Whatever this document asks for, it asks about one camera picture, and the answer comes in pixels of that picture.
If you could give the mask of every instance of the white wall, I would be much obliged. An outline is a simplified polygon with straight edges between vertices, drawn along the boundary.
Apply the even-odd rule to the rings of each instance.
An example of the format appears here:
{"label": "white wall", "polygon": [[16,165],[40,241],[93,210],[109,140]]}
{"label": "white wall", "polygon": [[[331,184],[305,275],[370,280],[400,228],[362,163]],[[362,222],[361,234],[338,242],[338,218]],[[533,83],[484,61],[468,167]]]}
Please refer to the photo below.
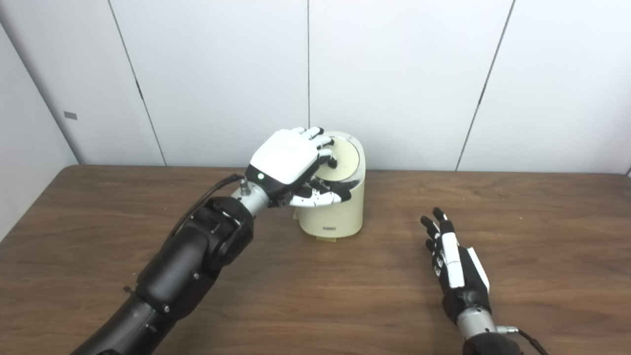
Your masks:
{"label": "white wall", "polygon": [[311,0],[311,124],[373,169],[454,170],[511,0]]}
{"label": "white wall", "polygon": [[631,3],[517,0],[459,170],[631,166]]}
{"label": "white wall", "polygon": [[0,0],[0,21],[81,162],[164,164],[106,0]]}
{"label": "white wall", "polygon": [[64,167],[76,164],[0,26],[0,240]]}
{"label": "white wall", "polygon": [[168,165],[246,166],[308,125],[306,0],[113,0]]}

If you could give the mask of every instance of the black cable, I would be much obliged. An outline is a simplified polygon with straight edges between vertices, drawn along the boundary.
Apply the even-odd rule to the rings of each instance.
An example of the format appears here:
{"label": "black cable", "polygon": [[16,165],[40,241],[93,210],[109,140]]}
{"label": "black cable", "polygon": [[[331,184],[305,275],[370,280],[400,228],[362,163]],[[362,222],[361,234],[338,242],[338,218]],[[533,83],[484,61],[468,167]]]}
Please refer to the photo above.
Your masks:
{"label": "black cable", "polygon": [[188,211],[186,211],[186,213],[184,215],[182,215],[182,217],[180,218],[180,220],[177,221],[177,223],[173,226],[173,229],[171,229],[171,231],[168,234],[168,238],[171,238],[172,236],[175,235],[175,233],[177,233],[180,228],[182,227],[182,224],[184,224],[184,222],[191,218],[191,216],[193,214],[195,214],[195,212],[197,212],[197,210],[202,206],[205,205],[206,202],[208,202],[208,199],[210,198],[210,196],[212,196],[213,193],[217,192],[217,190],[223,188],[224,186],[228,185],[228,184],[232,184],[236,181],[239,181],[241,179],[245,179],[245,177],[243,175],[238,175],[238,174],[232,174],[229,177],[226,177],[225,179],[219,181],[218,183],[216,183],[212,188],[210,188],[210,190],[206,191],[200,198],[199,200],[197,200],[196,203],[193,204],[193,206],[191,206]]}
{"label": "black cable", "polygon": [[537,350],[541,355],[549,355],[548,352],[543,348],[543,346],[541,346],[541,344],[539,344],[537,339],[531,337],[530,335],[528,335],[528,333],[526,333],[525,331],[523,331],[521,329],[519,329],[518,333],[522,337],[526,338],[528,340],[528,342],[530,342],[530,345],[532,345],[533,348],[535,348],[535,350]]}

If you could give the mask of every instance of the wooden table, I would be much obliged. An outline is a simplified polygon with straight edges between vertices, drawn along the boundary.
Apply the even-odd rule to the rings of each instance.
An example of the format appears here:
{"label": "wooden table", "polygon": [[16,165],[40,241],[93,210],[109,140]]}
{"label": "wooden table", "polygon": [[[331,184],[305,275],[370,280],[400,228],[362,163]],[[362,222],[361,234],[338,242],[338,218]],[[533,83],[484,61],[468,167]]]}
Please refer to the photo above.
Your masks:
{"label": "wooden table", "polygon": [[[0,354],[72,351],[127,298],[180,215],[235,171],[62,171],[0,243]],[[475,246],[498,324],[551,355],[631,351],[631,179],[370,171],[358,235],[318,241],[291,208],[268,210],[156,353],[460,355],[418,223],[434,206]]]}

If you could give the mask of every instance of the cream-colored container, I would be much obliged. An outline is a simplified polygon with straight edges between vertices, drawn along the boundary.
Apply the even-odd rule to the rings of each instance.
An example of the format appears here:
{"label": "cream-colored container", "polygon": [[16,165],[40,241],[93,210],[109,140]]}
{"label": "cream-colored container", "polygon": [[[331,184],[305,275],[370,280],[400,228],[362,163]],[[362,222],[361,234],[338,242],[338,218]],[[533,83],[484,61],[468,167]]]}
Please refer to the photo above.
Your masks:
{"label": "cream-colored container", "polygon": [[363,224],[363,191],[366,177],[366,158],[359,141],[346,133],[324,132],[335,144],[330,148],[338,159],[335,169],[323,164],[315,173],[325,184],[343,184],[351,190],[351,199],[336,205],[298,207],[294,218],[300,227],[319,238],[343,238],[356,234]]}

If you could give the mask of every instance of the robotic arm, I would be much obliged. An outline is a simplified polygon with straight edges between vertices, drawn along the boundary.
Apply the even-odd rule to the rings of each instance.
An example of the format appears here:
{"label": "robotic arm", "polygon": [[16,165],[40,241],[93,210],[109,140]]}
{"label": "robotic arm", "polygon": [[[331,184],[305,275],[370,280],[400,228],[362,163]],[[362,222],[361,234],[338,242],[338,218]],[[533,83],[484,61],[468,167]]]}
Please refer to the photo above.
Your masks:
{"label": "robotic arm", "polygon": [[[138,275],[127,301],[72,355],[149,355],[191,314],[252,241],[254,219],[268,207],[316,207],[351,198],[348,190],[316,184],[321,164],[335,168],[331,137],[321,128],[277,131],[257,150],[245,176],[220,181],[176,223],[160,251]],[[212,194],[239,181],[229,197]]]}
{"label": "robotic arm", "polygon": [[432,266],[443,292],[442,307],[464,337],[463,355],[522,355],[519,346],[503,334],[519,333],[541,354],[548,355],[536,339],[515,327],[496,326],[488,299],[490,284],[473,248],[458,243],[453,223],[438,207],[421,223],[429,239]]}

